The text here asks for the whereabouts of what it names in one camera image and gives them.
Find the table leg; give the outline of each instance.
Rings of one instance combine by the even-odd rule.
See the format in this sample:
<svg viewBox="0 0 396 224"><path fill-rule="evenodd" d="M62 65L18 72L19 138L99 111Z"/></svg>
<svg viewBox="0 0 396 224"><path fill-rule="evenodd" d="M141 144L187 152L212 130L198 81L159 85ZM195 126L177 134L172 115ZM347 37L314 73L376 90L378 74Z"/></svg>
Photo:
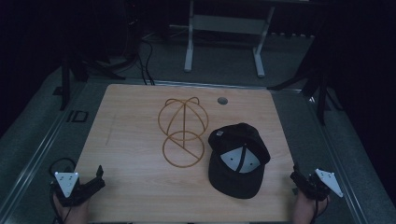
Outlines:
<svg viewBox="0 0 396 224"><path fill-rule="evenodd" d="M256 64L256 69L257 69L257 76L258 77L264 77L264 68L262 66L262 56L260 53L262 52L262 45L264 44L265 37L267 37L268 33L268 28L270 27L271 19L274 15L275 7L271 7L267 19L264 23L264 26L262 27L262 36L260 38L260 43L257 47L253 48L253 57L254 57L254 62Z"/></svg>
<svg viewBox="0 0 396 224"><path fill-rule="evenodd" d="M192 54L194 50L194 45L192 43L192 32L193 32L193 12L194 1L190 0L190 18L189 18L189 44L187 46L186 62L184 63L184 71L190 72L192 68Z"/></svg>

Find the human hand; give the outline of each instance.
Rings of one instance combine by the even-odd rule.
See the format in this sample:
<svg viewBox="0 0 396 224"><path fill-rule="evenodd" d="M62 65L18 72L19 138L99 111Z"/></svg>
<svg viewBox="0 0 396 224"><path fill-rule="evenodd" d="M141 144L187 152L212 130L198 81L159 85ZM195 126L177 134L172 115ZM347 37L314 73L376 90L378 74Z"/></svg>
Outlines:
<svg viewBox="0 0 396 224"><path fill-rule="evenodd" d="M63 207L58 200L58 197L54 193L52 195L55 203L56 210L59 216L62 218L64 224L87 224L88 223L88 206L90 200L73 207Z"/></svg>
<svg viewBox="0 0 396 224"><path fill-rule="evenodd" d="M327 197L327 200L322 202L318 202L318 214L324 212L327 207L327 204L330 202L330 197ZM309 224L312 218L315 215L316 211L316 202L315 200L308 199L304 193L299 190L297 194L297 199L294 204L293 211L293 224Z"/></svg>

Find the metal stand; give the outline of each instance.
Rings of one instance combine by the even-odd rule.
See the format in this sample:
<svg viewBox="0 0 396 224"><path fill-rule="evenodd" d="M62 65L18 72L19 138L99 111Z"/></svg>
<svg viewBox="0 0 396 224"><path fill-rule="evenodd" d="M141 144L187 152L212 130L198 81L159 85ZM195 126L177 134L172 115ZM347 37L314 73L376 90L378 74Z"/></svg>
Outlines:
<svg viewBox="0 0 396 224"><path fill-rule="evenodd" d="M189 44L187 46L186 62L184 71L190 72L192 68L193 41L192 33L194 30L206 30L228 33L239 33L248 35L260 35L261 39L257 47L253 48L253 57L256 64L257 76L264 77L262 65L262 45L268 33L271 19L274 15L275 7L270 7L266 20L252 20L241 18L226 18L217 16L194 15L194 1L190 0L189 18Z"/></svg>

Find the wire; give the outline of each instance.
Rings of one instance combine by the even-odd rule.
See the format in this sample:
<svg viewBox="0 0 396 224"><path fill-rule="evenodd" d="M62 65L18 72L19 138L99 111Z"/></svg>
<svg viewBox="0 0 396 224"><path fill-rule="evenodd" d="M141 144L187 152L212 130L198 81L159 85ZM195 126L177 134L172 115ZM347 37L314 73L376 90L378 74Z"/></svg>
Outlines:
<svg viewBox="0 0 396 224"><path fill-rule="evenodd" d="M137 60L139 61L139 64L140 64L140 67L139 66L137 66L137 67L141 71L141 76L142 76L143 81L145 82L145 85L148 85L146 78L145 78L145 72L146 72L146 75L148 77L150 85L155 86L154 79L152 78L152 76L149 73L149 59L151 58L153 48L152 48L152 45L148 41L143 40L143 39L141 41L142 41L142 43L145 43L149 46L150 51L148 54L148 58L146 59L145 65L143 65L143 60L142 60L142 57L140 56L140 54L137 54Z"/></svg>

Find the cap brim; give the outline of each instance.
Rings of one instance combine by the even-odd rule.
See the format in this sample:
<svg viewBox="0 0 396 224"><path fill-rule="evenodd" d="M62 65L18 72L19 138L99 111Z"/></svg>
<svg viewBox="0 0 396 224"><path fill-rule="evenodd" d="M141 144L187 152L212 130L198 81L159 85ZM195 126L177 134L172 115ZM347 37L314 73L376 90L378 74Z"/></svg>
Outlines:
<svg viewBox="0 0 396 224"><path fill-rule="evenodd" d="M220 156L212 151L209 162L209 181L218 191L238 198L253 198L262 186L264 164L248 174L239 174L226 167Z"/></svg>

